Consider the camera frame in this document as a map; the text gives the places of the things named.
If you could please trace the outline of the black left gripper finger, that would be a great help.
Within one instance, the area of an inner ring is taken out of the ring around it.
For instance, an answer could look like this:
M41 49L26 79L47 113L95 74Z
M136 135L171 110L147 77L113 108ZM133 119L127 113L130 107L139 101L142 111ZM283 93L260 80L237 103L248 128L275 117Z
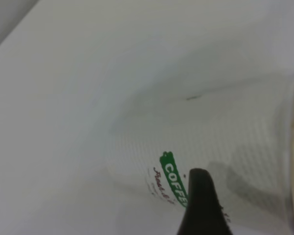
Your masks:
M231 235L211 175L205 169L189 172L188 204L179 235Z

